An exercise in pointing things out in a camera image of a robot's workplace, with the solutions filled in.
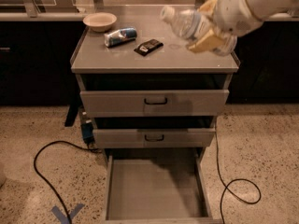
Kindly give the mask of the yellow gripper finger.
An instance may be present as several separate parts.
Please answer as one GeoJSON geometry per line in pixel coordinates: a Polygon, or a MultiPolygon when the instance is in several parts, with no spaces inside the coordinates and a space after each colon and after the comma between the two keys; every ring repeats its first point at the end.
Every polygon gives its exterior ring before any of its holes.
{"type": "Polygon", "coordinates": [[[200,39],[189,43],[186,48],[193,53],[201,53],[212,51],[223,44],[224,38],[222,35],[217,34],[213,29],[209,29],[205,35],[203,35],[200,39]]]}
{"type": "Polygon", "coordinates": [[[217,2],[218,0],[206,0],[203,5],[197,8],[197,11],[205,16],[212,17],[217,2]]]}

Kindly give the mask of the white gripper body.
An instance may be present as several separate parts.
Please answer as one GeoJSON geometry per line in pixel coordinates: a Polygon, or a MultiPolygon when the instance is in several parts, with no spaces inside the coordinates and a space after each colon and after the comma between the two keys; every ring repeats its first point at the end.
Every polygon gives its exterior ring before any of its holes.
{"type": "Polygon", "coordinates": [[[247,0],[217,0],[213,21],[223,32],[239,37],[263,25],[252,13],[247,0]]]}

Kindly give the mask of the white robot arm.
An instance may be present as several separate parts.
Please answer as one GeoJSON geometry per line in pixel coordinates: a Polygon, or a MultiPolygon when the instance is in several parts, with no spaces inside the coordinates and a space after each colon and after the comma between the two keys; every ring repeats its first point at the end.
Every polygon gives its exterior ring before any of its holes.
{"type": "Polygon", "coordinates": [[[260,28],[272,15],[298,6],[299,0],[207,0],[197,11],[204,29],[186,48],[193,53],[230,54],[237,39],[260,28]]]}

